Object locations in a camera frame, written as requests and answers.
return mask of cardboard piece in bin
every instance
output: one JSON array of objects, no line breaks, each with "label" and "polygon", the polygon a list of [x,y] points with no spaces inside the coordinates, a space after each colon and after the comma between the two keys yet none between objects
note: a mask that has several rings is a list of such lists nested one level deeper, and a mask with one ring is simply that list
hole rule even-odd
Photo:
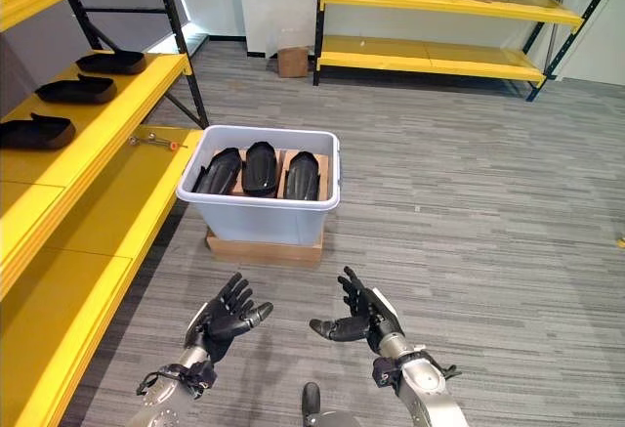
[{"label": "cardboard piece in bin", "polygon": [[[300,150],[286,150],[282,163],[282,173],[280,174],[280,183],[277,189],[277,198],[283,199],[286,194],[286,172],[289,169],[291,160]],[[314,159],[319,164],[319,197],[317,200],[327,200],[328,198],[328,169],[330,158],[327,155],[313,154]]]}]

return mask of black robotic finger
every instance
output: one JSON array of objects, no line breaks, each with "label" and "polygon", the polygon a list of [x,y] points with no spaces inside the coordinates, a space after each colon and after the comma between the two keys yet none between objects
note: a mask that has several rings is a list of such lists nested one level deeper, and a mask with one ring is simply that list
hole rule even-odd
[{"label": "black robotic finger", "polygon": [[341,285],[343,285],[343,290],[345,290],[345,292],[348,295],[350,295],[351,297],[354,297],[357,295],[358,290],[354,287],[354,285],[349,280],[347,280],[343,276],[338,276],[337,280],[339,281]]},{"label": "black robotic finger", "polygon": [[232,304],[232,307],[230,309],[233,312],[238,312],[245,303],[245,301],[252,296],[252,293],[253,292],[251,288],[246,289],[243,293],[241,293],[241,295],[239,295],[238,299]]},{"label": "black robotic finger", "polygon": [[238,297],[238,295],[243,291],[245,287],[247,287],[249,283],[250,282],[247,280],[247,278],[245,278],[244,280],[240,280],[236,287],[228,295],[228,298],[224,298],[224,303],[226,303],[226,305],[231,308],[236,302],[236,297]]},{"label": "black robotic finger", "polygon": [[350,268],[349,266],[346,266],[345,268],[343,268],[343,271],[348,276],[348,278],[350,278],[350,281],[352,282],[352,285],[357,290],[363,290],[364,289],[364,284],[360,281],[360,279],[357,277],[357,275],[355,274],[355,272],[354,272],[354,270],[352,268]]},{"label": "black robotic finger", "polygon": [[229,296],[229,293],[232,292],[232,289],[234,288],[236,283],[239,282],[242,278],[243,276],[241,275],[241,273],[236,273],[234,276],[232,276],[228,283],[224,285],[224,288],[222,288],[217,294],[217,298],[223,298],[224,300],[226,300]]},{"label": "black robotic finger", "polygon": [[334,321],[311,320],[310,326],[321,337],[337,342],[364,339],[369,334],[369,318],[351,317]]},{"label": "black robotic finger", "polygon": [[258,326],[272,311],[273,304],[266,302],[258,308],[250,308],[240,315],[220,318],[209,326],[208,336],[215,341],[231,340],[233,337],[240,336],[253,327]]},{"label": "black robotic finger", "polygon": [[245,304],[243,304],[243,306],[241,307],[241,312],[240,313],[247,313],[249,312],[252,308],[254,308],[254,300],[248,300],[247,302],[245,302]]}]

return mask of white plastic bin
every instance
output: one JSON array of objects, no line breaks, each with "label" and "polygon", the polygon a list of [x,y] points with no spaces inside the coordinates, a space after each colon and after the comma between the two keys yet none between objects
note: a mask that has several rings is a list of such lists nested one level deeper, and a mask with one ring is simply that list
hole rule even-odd
[{"label": "white plastic bin", "polygon": [[[288,200],[191,192],[200,167],[208,166],[215,150],[248,149],[259,141],[267,141],[275,149],[327,155],[328,199]],[[176,194],[197,207],[220,239],[313,245],[323,231],[327,213],[339,205],[341,198],[339,150],[339,140],[330,132],[211,126],[204,131]]]}]

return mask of wall baseboard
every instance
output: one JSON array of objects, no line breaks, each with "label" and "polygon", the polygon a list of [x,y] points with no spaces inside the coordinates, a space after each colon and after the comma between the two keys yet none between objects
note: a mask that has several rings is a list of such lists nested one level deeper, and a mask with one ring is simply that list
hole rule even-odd
[{"label": "wall baseboard", "polygon": [[[265,57],[265,53],[250,53],[248,51],[247,52],[247,57],[248,58],[264,58]],[[277,53],[275,53],[269,59],[277,59]],[[309,61],[314,61],[314,55],[313,54],[309,54]]]},{"label": "wall baseboard", "polygon": [[210,35],[208,37],[209,41],[238,41],[241,43],[246,43],[247,38],[245,36],[220,36],[220,35]]}]

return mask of black metal shelf frame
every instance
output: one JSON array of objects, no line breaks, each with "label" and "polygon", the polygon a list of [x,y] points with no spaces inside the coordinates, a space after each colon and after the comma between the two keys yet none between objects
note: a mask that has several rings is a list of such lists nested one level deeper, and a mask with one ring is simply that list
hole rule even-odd
[{"label": "black metal shelf frame", "polygon": [[[586,23],[590,19],[590,17],[595,13],[595,10],[597,9],[597,7],[599,6],[601,1],[602,0],[591,0],[590,1],[590,3],[588,4],[588,7],[586,7],[586,10],[584,11],[584,14],[582,15],[583,22],[582,22],[581,26],[578,28],[577,31],[571,32],[568,35],[568,37],[562,43],[562,45],[561,45],[560,49],[558,50],[558,52],[556,53],[556,55],[552,58],[552,55],[553,55],[553,52],[554,52],[554,45],[555,45],[555,41],[556,41],[556,31],[557,31],[557,26],[553,25],[552,32],[551,32],[551,39],[549,41],[549,49],[547,50],[547,58],[546,58],[546,62],[545,62],[545,70],[543,72],[543,74],[545,75],[545,81],[543,83],[539,84],[539,85],[534,85],[534,84],[530,83],[530,85],[532,87],[532,90],[529,93],[529,96],[527,97],[527,100],[529,102],[533,102],[536,99],[536,97],[538,96],[538,94],[540,93],[540,91],[545,86],[545,83],[547,83],[548,80],[554,80],[556,78],[555,71],[558,68],[558,65],[562,62],[564,56],[566,56],[566,53],[568,52],[568,50],[570,49],[572,44],[575,42],[577,37],[580,35],[582,30],[586,26]],[[533,46],[534,42],[536,41],[536,38],[538,37],[538,35],[540,34],[541,30],[543,29],[544,25],[545,25],[545,23],[540,22],[540,23],[537,23],[534,26],[534,29],[531,32],[531,34],[529,35],[529,38],[527,39],[527,42],[525,43],[525,46],[523,46],[523,52],[524,53],[527,54],[529,52],[529,50]]]},{"label": "black metal shelf frame", "polygon": [[167,15],[169,24],[174,33],[176,39],[176,45],[180,54],[187,55],[188,65],[190,68],[190,74],[186,74],[188,88],[195,104],[197,114],[188,109],[180,100],[174,97],[171,93],[167,92],[165,98],[171,101],[179,110],[181,110],[186,116],[188,116],[195,124],[202,129],[208,127],[208,115],[202,102],[202,95],[197,85],[197,79],[195,78],[195,71],[191,64],[191,59],[188,54],[187,42],[183,35],[183,29],[180,24],[180,18],[178,16],[178,10],[174,0],[163,0],[163,8],[111,8],[111,7],[84,7],[80,0],[67,0],[72,12],[78,20],[87,41],[92,49],[103,49],[102,43],[105,43],[113,51],[118,51],[120,48],[108,38],[99,28],[97,28],[90,20],[89,13],[115,13],[115,14],[163,14]]}]

